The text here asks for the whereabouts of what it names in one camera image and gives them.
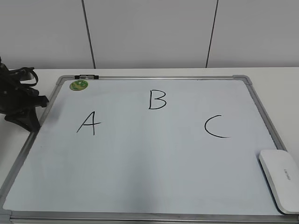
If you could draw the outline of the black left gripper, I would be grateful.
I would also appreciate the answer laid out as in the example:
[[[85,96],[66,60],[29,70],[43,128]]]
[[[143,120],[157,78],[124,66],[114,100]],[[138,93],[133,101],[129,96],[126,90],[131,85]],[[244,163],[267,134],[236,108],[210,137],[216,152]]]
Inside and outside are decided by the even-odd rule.
[[[33,67],[9,70],[0,64],[0,112],[5,120],[29,132],[39,131],[41,125],[36,107],[46,107],[49,100],[34,89],[39,79]]]

